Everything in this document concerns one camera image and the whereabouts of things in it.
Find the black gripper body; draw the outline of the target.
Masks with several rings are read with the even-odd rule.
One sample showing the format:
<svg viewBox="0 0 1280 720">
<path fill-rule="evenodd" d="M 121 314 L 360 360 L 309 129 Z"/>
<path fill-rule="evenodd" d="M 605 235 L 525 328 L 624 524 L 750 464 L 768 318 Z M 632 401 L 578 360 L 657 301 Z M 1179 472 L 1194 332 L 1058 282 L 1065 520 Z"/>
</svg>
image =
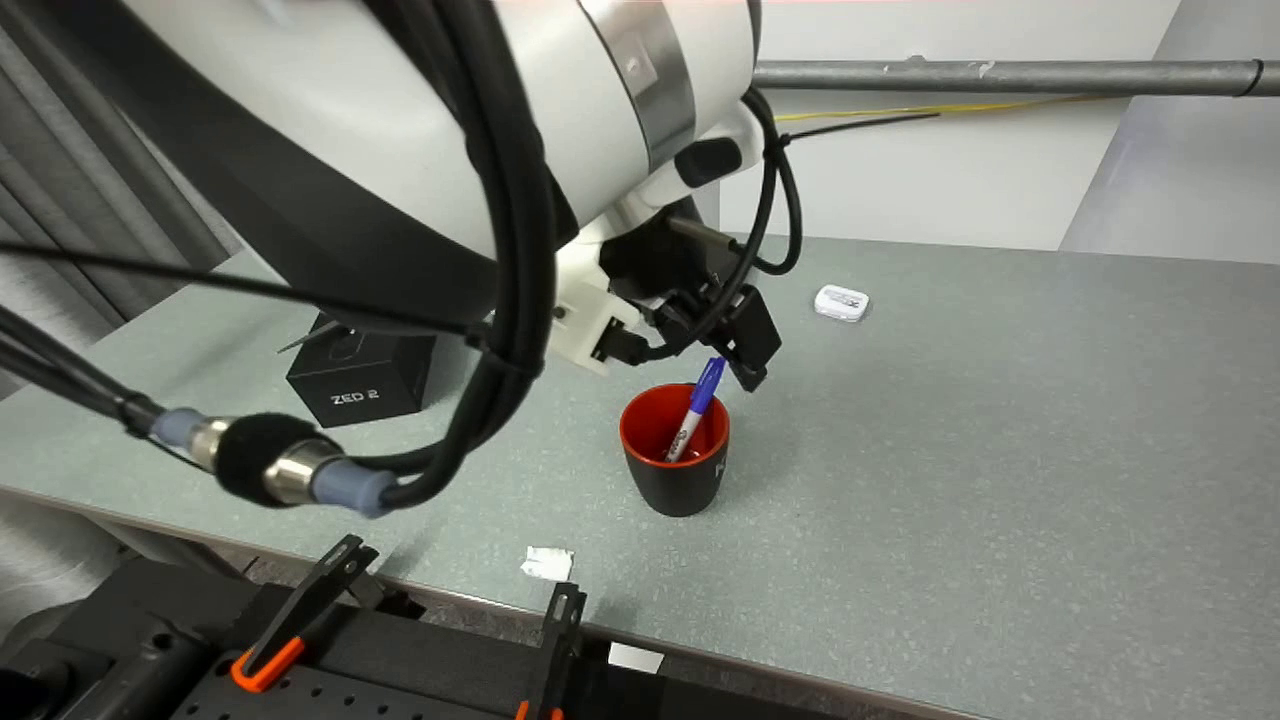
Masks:
<svg viewBox="0 0 1280 720">
<path fill-rule="evenodd" d="M 763 297 L 741 282 L 743 247 L 701 219 L 657 215 L 600 247 L 608 291 L 639 314 L 661 344 L 608 318 L 594 360 L 653 366 L 708 344 L 728 360 L 741 324 L 770 321 Z"/>
</svg>

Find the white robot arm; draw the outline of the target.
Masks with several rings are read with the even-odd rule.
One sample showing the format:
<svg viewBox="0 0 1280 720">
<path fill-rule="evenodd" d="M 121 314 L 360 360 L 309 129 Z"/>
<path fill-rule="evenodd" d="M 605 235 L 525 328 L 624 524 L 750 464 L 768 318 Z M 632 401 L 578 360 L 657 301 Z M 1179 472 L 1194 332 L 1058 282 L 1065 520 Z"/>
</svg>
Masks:
<svg viewBox="0 0 1280 720">
<path fill-rule="evenodd" d="M 413 62 L 421 0 L 35 0 L 91 84 L 288 285 L 475 321 L 496 247 L 457 105 Z M 584 360 L 776 344 L 728 260 L 672 241 L 747 164 L 759 0 L 489 0 L 556 187 L 556 344 Z"/>
</svg>

